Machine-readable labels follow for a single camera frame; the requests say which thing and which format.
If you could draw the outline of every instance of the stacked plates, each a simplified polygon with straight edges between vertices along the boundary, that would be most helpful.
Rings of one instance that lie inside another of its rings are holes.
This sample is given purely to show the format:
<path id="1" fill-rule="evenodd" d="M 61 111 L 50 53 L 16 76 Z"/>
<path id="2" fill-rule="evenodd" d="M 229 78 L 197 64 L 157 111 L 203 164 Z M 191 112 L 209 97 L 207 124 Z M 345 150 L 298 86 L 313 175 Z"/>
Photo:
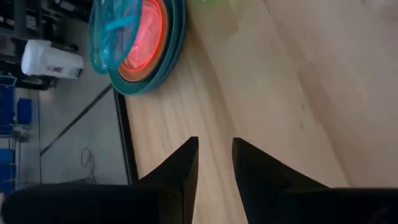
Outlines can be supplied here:
<path id="1" fill-rule="evenodd" d="M 169 75 L 185 33 L 184 0 L 96 0 L 88 47 L 91 66 L 124 95 L 145 93 Z"/>

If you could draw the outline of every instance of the floor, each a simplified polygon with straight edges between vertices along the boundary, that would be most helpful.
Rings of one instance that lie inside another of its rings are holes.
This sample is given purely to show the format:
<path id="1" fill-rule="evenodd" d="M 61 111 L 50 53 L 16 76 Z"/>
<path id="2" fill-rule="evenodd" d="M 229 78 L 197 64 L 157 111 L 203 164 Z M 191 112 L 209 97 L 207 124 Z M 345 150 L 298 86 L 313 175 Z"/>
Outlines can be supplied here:
<path id="1" fill-rule="evenodd" d="M 21 177 L 24 179 L 21 182 L 84 179 L 91 171 L 82 166 L 81 155 L 84 149 L 89 149 L 97 183 L 127 184 L 110 80 L 107 75 L 98 75 L 91 69 L 86 51 L 87 24 L 71 19 L 65 27 L 67 41 L 80 47 L 78 54 L 83 56 L 85 67 L 78 80 L 60 80 L 53 90 L 30 93 L 36 114 L 32 139 L 22 145 Z"/>

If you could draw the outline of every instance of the blue basket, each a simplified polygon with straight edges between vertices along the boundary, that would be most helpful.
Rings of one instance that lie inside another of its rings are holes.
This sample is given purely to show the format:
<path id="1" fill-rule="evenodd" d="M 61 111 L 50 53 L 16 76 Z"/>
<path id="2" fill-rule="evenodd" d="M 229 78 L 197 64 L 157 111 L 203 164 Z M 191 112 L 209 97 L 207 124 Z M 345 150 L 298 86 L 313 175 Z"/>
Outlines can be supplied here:
<path id="1" fill-rule="evenodd" d="M 14 124 L 14 88 L 0 86 L 0 135 L 10 135 Z"/>
<path id="2" fill-rule="evenodd" d="M 17 103 L 17 123 L 29 125 L 32 122 L 32 100 L 20 98 Z"/>

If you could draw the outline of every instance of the black object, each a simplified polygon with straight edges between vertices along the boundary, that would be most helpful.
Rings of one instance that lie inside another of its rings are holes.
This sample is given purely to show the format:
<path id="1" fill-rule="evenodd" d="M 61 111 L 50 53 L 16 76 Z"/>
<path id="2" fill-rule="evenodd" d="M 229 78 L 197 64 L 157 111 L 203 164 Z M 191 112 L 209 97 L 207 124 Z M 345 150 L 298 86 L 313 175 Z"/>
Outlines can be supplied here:
<path id="1" fill-rule="evenodd" d="M 198 138 L 128 185 L 39 185 L 7 197 L 2 216 L 13 223 L 191 223 L 198 180 Z"/>
<path id="2" fill-rule="evenodd" d="M 71 18 L 83 22 L 90 20 L 92 0 L 49 0 L 48 7 Z"/>
<path id="3" fill-rule="evenodd" d="M 240 138 L 235 178 L 253 223 L 398 223 L 396 189 L 329 189 Z"/>

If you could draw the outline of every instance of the blue crate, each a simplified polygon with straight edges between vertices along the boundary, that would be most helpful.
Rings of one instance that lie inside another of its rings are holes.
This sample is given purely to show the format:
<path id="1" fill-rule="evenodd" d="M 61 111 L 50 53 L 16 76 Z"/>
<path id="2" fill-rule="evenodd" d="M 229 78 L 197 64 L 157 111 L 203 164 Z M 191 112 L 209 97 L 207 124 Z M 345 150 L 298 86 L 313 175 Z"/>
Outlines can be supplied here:
<path id="1" fill-rule="evenodd" d="M 0 164 L 11 164 L 15 162 L 15 151 L 12 149 L 0 149 Z"/>
<path id="2" fill-rule="evenodd" d="M 14 88 L 0 86 L 0 135 L 11 135 L 14 123 Z"/>
<path id="3" fill-rule="evenodd" d="M 2 192 L 5 196 L 13 193 L 15 190 L 15 181 L 7 180 L 0 182 L 0 192 Z"/>
<path id="4" fill-rule="evenodd" d="M 15 164 L 0 164 L 0 181 L 14 180 L 17 174 Z"/>
<path id="5" fill-rule="evenodd" d="M 32 100 L 20 98 L 17 103 L 17 123 L 29 125 L 32 122 Z"/>

